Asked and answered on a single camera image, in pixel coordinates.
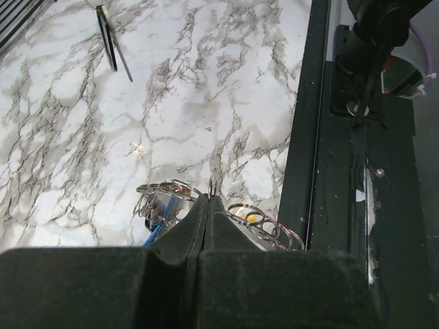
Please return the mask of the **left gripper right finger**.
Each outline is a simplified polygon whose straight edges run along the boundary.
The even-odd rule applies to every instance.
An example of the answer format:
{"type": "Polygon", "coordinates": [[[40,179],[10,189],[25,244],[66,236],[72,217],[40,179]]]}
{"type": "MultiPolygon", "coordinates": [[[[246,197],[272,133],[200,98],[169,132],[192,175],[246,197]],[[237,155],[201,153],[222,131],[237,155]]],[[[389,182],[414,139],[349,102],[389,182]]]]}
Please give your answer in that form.
{"type": "Polygon", "coordinates": [[[361,265],[343,252],[264,252],[209,202],[198,259],[201,328],[379,328],[361,265]]]}

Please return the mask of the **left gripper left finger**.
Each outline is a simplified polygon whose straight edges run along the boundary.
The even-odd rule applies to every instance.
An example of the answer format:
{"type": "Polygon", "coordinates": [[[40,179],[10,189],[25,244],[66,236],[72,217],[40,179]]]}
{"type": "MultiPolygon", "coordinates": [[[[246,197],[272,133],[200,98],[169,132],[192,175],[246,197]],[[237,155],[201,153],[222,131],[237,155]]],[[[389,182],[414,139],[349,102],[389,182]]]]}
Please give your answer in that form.
{"type": "Polygon", "coordinates": [[[2,328],[196,328],[209,201],[146,247],[41,247],[1,255],[2,328]]]}

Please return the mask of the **metal disc with keyrings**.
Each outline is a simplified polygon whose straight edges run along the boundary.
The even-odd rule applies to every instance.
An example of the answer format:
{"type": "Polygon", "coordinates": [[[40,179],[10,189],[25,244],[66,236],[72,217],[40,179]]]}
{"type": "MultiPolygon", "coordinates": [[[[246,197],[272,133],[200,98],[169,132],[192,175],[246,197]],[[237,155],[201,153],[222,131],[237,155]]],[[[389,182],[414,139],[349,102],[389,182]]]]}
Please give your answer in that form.
{"type": "MultiPolygon", "coordinates": [[[[140,194],[140,198],[132,213],[143,218],[144,225],[148,208],[156,199],[166,204],[170,197],[177,198],[176,221],[168,231],[182,221],[196,199],[202,195],[202,192],[196,187],[177,179],[172,179],[169,182],[142,184],[136,188],[136,192],[140,194]]],[[[286,252],[305,250],[305,244],[297,233],[286,228],[274,217],[248,202],[231,204],[221,213],[226,216],[227,223],[235,225],[246,238],[264,251],[274,251],[276,249],[286,252]],[[241,216],[248,213],[255,215],[258,221],[254,223],[244,221],[241,216]]]]}

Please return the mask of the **key with black tag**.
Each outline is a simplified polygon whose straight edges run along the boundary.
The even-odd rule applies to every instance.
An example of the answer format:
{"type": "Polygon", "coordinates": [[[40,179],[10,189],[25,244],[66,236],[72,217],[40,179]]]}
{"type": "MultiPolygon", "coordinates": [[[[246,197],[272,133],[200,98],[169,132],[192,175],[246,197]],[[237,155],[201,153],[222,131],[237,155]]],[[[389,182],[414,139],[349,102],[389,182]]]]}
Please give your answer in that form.
{"type": "Polygon", "coordinates": [[[133,82],[132,74],[128,68],[128,63],[126,62],[119,41],[117,40],[115,29],[110,22],[110,15],[107,7],[103,3],[99,4],[95,7],[95,12],[110,68],[113,72],[118,71],[117,59],[115,55],[115,51],[117,51],[129,81],[133,82]]]}

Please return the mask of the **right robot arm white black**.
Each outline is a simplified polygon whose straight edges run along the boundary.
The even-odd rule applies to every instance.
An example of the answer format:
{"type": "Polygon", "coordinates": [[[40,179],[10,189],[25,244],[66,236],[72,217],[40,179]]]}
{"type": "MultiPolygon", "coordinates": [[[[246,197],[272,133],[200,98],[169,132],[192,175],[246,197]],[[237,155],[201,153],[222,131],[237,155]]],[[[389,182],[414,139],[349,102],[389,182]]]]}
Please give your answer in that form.
{"type": "Polygon", "coordinates": [[[395,47],[409,36],[412,17],[429,1],[348,1],[355,24],[337,56],[337,64],[349,75],[367,76],[382,69],[395,47]]]}

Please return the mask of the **yellow key tag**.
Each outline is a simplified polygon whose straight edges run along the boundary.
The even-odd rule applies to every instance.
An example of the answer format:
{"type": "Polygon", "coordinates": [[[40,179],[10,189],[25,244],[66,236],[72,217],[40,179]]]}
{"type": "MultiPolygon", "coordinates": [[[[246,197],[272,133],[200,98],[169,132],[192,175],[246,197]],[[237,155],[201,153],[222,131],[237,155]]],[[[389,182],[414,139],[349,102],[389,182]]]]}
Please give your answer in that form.
{"type": "Polygon", "coordinates": [[[258,221],[258,219],[256,218],[256,216],[255,216],[255,215],[252,215],[252,214],[250,214],[250,213],[248,213],[248,214],[246,214],[246,215],[242,215],[241,218],[242,218],[244,221],[247,221],[248,223],[254,223],[254,222],[257,222],[257,221],[258,221]]]}

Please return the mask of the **blue key tag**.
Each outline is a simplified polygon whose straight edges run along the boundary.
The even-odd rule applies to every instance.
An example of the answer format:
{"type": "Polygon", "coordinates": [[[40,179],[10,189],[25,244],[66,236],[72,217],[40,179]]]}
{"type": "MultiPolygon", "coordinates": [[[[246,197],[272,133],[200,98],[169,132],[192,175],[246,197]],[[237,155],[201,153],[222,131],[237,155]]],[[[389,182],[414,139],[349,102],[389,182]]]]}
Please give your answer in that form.
{"type": "Polygon", "coordinates": [[[156,199],[148,208],[145,215],[145,227],[150,231],[150,235],[146,238],[143,247],[152,244],[174,225],[177,205],[177,198],[170,197],[166,204],[156,199]]]}

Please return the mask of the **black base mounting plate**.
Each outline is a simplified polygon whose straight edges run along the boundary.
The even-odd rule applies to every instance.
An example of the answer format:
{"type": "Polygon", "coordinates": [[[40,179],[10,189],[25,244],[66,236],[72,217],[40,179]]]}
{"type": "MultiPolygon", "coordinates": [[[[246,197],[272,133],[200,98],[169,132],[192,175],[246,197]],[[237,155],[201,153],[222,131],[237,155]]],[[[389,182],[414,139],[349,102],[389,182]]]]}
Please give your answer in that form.
{"type": "Polygon", "coordinates": [[[413,138],[414,109],[383,69],[337,56],[348,1],[314,1],[279,210],[306,252],[346,252],[364,270],[382,328],[437,328],[413,138]]]}

